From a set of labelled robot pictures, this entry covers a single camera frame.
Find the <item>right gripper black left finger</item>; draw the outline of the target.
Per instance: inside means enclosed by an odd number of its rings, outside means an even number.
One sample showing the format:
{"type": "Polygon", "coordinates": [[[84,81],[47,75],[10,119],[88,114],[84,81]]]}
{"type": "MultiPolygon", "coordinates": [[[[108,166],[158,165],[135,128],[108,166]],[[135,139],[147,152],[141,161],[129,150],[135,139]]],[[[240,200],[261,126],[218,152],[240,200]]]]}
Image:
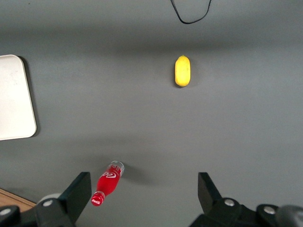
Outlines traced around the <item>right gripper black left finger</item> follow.
{"type": "Polygon", "coordinates": [[[39,227],[74,227],[91,198],[91,177],[81,172],[60,195],[48,195],[35,206],[39,227]]]}

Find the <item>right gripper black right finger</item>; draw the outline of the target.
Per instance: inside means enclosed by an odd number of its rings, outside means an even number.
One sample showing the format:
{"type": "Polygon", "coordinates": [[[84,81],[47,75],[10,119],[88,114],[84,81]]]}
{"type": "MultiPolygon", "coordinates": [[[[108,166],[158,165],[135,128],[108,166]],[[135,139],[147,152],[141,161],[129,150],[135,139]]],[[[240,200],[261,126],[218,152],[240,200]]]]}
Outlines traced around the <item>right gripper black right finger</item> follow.
{"type": "Polygon", "coordinates": [[[205,172],[198,174],[198,199],[203,214],[192,227],[250,227],[251,221],[243,215],[243,206],[232,198],[224,198],[205,172]]]}

